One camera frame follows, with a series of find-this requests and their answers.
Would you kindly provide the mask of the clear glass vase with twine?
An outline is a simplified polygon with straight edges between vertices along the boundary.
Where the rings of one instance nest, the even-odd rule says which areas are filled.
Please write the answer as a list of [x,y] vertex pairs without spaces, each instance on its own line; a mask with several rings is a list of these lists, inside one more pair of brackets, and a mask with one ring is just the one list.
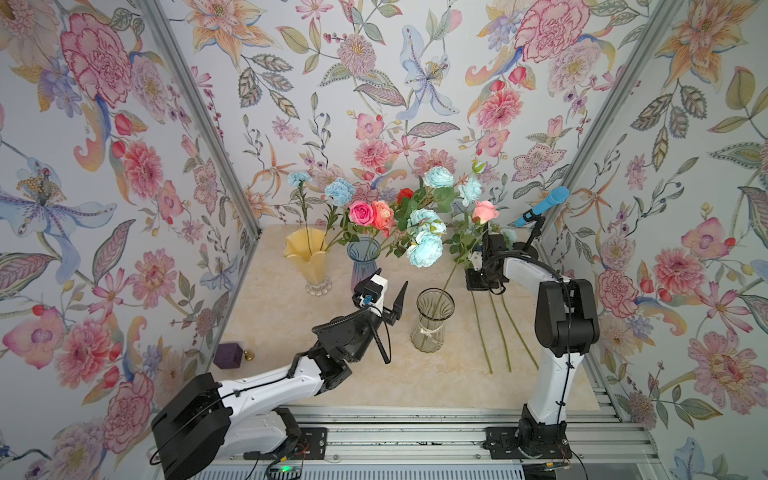
[[428,288],[417,297],[418,320],[410,340],[422,353],[435,353],[445,342],[445,324],[455,312],[455,301],[444,289]]

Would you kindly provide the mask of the purple blue glass vase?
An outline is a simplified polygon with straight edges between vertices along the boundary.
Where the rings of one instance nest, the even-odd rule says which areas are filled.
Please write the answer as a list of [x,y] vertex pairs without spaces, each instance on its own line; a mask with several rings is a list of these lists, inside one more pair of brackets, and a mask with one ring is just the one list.
[[372,237],[361,237],[347,245],[347,255],[353,262],[351,290],[377,270],[377,259],[380,253],[380,243]]

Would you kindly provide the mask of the coral red rose stem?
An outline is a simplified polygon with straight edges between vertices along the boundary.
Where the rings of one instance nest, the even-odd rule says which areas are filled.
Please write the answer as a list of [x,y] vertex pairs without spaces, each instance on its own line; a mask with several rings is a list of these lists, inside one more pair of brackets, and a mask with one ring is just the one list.
[[394,211],[385,201],[374,201],[372,203],[374,212],[373,226],[389,238],[395,224]]

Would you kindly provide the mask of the magenta pink rose stem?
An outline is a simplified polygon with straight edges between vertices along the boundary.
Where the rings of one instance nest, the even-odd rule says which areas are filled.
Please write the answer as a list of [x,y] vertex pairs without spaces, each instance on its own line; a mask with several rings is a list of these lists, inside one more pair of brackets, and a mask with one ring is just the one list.
[[337,244],[357,242],[376,231],[373,206],[361,201],[353,201],[343,207],[329,206],[325,220],[325,250]]

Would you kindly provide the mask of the small red rose stem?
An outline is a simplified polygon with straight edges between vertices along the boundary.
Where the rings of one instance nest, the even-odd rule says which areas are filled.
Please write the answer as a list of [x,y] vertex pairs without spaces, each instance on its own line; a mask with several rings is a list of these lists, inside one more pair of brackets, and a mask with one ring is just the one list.
[[411,199],[414,195],[414,191],[410,188],[401,189],[397,195],[397,204],[401,205],[405,199]]

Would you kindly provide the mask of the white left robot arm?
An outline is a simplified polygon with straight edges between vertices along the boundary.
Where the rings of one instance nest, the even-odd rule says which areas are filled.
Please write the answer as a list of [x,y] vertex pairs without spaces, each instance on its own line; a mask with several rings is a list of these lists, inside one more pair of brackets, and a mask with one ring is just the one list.
[[387,288],[379,272],[358,283],[355,311],[313,327],[315,343],[285,367],[238,380],[218,382],[204,373],[189,381],[151,422],[150,464],[167,479],[190,479],[228,455],[288,456],[302,435],[288,404],[337,388],[370,345],[391,361],[391,341],[378,330],[401,318],[407,290],[386,307]]

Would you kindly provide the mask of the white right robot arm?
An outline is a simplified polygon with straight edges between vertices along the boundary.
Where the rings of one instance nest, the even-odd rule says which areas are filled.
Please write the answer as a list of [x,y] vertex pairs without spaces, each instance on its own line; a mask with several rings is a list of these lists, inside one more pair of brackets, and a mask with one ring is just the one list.
[[536,296],[534,333],[542,347],[534,393],[517,424],[486,428],[482,447],[494,460],[567,461],[573,456],[566,436],[568,396],[579,365],[600,337],[592,284],[508,249],[500,233],[485,233],[470,261],[468,290],[501,293],[514,281]]

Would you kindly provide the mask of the yellow fluted glass vase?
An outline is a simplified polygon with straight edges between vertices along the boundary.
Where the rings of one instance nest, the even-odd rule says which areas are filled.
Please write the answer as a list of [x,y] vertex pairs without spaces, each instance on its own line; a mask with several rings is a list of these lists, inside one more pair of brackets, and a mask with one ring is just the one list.
[[297,268],[312,296],[326,295],[332,289],[332,279],[326,272],[327,255],[323,230],[305,227],[286,237],[283,256]]

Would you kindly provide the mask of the light pink rose stem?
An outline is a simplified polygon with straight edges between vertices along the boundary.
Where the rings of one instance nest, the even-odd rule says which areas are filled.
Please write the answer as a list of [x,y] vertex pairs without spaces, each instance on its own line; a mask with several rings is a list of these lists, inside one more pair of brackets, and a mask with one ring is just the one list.
[[459,267],[473,270],[476,269],[475,264],[482,264],[483,235],[488,232],[492,221],[498,216],[499,211],[491,201],[477,201],[473,209],[466,207],[451,224],[452,232],[444,241],[444,245],[448,247],[454,266],[443,285],[439,300],[447,295],[448,287]]

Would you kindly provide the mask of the blue microphone on black stand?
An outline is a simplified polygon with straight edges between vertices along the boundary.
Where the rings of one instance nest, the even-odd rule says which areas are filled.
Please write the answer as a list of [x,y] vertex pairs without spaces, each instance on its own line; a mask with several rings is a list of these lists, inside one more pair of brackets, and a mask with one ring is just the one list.
[[544,222],[546,221],[546,212],[554,207],[564,203],[570,196],[567,187],[560,186],[555,188],[540,203],[525,211],[515,222],[515,228],[523,228],[528,224],[533,224],[528,239],[524,243],[517,242],[515,249],[520,250],[532,258],[538,258],[538,251],[532,246],[534,240],[542,234]]

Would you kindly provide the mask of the small purple box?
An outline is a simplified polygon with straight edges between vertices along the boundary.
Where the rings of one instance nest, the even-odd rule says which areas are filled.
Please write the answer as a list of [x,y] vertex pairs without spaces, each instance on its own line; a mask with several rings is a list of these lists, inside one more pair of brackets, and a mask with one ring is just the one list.
[[250,362],[254,353],[237,342],[220,343],[213,356],[213,364],[221,370],[239,369],[244,362]]

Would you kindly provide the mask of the blue carnation stem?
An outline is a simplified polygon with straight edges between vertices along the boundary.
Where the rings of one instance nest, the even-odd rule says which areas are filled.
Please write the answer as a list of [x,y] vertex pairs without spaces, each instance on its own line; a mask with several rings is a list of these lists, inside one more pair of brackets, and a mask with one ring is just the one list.
[[[308,172],[290,173],[288,182],[293,188],[291,202],[296,204],[301,219],[301,232],[304,234],[302,246],[308,249],[310,255],[359,239],[350,219],[351,203],[356,193],[350,182],[337,178],[319,190],[311,185],[312,177]],[[324,226],[319,232],[314,232],[311,227],[310,212],[315,207],[324,208]]]

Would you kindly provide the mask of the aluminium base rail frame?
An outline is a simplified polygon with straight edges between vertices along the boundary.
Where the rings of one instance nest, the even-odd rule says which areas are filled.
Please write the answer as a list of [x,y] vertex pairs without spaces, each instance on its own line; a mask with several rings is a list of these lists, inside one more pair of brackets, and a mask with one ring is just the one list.
[[[575,479],[665,479],[650,435],[624,419],[604,391],[595,410],[567,414],[571,456],[551,464]],[[501,465],[483,444],[491,427],[510,428],[520,413],[505,409],[294,406],[302,427],[327,431],[327,466],[355,463]]]

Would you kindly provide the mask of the aluminium corner frame post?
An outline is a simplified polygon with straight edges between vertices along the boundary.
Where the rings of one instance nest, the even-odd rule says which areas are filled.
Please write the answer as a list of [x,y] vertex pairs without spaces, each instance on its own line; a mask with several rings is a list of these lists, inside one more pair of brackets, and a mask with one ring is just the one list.
[[562,176],[558,184],[570,191],[570,197],[546,214],[542,246],[574,248],[593,241],[590,233],[605,240],[610,232],[618,231],[620,211],[631,215],[640,212],[643,204],[636,203],[635,198],[651,192],[654,167],[648,147],[630,145],[636,133],[630,124],[639,117],[642,126],[661,127],[662,140],[669,139],[664,115],[671,107],[672,96],[662,94],[655,99],[657,95],[650,90],[661,76],[649,73],[647,65],[680,8],[678,1],[656,3],[650,19],[639,29],[624,72],[587,129],[586,139],[573,160],[557,170]]
[[232,194],[232,199],[243,224],[249,233],[258,239],[261,233],[258,221],[255,219],[244,189],[238,181],[215,123],[207,113],[206,102],[198,90],[195,77],[173,34],[170,20],[165,15],[159,1],[138,0],[137,4],[161,53],[167,57],[170,63],[171,73],[189,106],[190,116],[206,146],[210,149],[214,163],[220,168],[224,183]]

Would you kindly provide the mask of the aluminium corner frame post left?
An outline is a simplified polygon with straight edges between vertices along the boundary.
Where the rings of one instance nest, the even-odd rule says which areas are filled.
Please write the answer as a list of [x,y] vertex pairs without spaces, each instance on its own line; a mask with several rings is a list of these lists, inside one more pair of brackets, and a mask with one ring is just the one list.
[[243,224],[249,233],[258,239],[261,233],[258,221],[255,219],[244,189],[238,181],[215,123],[207,113],[206,102],[198,90],[195,77],[173,34],[170,20],[165,15],[159,1],[138,0],[137,4],[161,53],[167,57],[170,63],[171,73],[189,106],[190,116],[206,146],[210,149],[214,163],[220,168],[224,183],[232,194],[232,199]]

